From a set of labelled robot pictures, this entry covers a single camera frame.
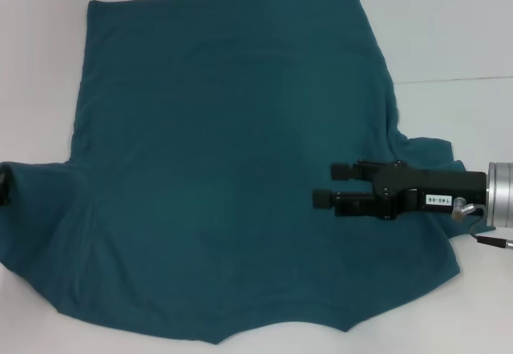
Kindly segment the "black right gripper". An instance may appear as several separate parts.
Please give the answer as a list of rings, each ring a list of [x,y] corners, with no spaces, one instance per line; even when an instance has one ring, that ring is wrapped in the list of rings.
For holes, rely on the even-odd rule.
[[[337,181],[372,181],[374,193],[314,189],[313,207],[333,209],[335,216],[396,219],[408,212],[450,214],[456,199],[464,199],[467,205],[487,204],[487,176],[483,172],[427,170],[403,163],[385,165],[358,160],[332,163],[330,176]]]

